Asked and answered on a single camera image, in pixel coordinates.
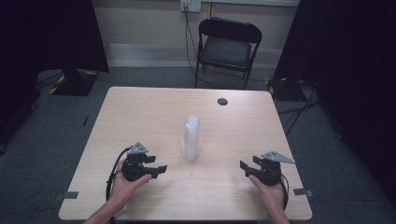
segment gray carpet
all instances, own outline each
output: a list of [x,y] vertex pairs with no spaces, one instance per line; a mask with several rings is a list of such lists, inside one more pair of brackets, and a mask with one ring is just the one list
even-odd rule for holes
[[[39,80],[57,73],[43,72]],[[274,69],[256,68],[251,77],[264,80],[273,73]],[[203,78],[221,81],[222,86],[200,82],[200,88],[229,89],[242,84],[239,77],[211,76],[211,71]],[[52,86],[40,89],[35,110],[0,157],[0,223],[76,223],[58,218],[62,202],[55,197],[68,189],[107,90],[112,86],[192,88],[193,73],[189,67],[112,67],[110,74],[99,75],[86,97],[50,95]],[[256,80],[250,80],[247,89],[266,91],[263,82]],[[304,92],[308,95],[310,87]],[[276,102],[278,111],[302,105]],[[281,115],[282,123],[292,115]],[[394,208],[365,165],[339,140],[321,105],[302,113],[288,141],[304,186],[315,193],[309,198],[313,217],[293,223],[396,223]]]

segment black circular object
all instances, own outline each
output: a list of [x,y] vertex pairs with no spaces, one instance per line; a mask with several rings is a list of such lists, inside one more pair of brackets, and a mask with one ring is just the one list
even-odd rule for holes
[[228,101],[227,101],[227,99],[219,98],[219,99],[218,99],[218,104],[219,104],[219,105],[227,105],[227,104],[228,104]]

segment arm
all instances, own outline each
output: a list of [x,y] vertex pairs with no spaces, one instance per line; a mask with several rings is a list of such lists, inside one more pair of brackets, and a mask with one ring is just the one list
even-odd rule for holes
[[129,182],[121,173],[123,161],[120,161],[117,166],[117,173],[114,176],[113,188],[111,189],[108,201],[92,214],[84,223],[85,224],[106,224],[114,215],[116,215],[123,206],[128,203],[129,199],[134,194],[134,191],[149,182],[151,175],[144,175],[136,181]]
[[265,212],[273,224],[290,224],[283,210],[284,192],[280,184],[274,186],[265,186],[256,176],[248,177],[257,187],[262,196]]

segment wall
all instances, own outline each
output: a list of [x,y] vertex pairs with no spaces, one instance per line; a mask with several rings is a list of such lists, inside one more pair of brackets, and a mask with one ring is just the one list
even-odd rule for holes
[[[106,43],[185,46],[186,18],[179,1],[92,0]],[[283,49],[296,7],[202,3],[202,12],[189,13],[194,40],[203,19],[223,17],[248,21],[263,33],[261,49]]]

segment wall outlet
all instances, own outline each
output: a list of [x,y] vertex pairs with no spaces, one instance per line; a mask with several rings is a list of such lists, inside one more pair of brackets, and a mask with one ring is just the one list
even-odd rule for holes
[[201,1],[180,0],[180,11],[201,12]]

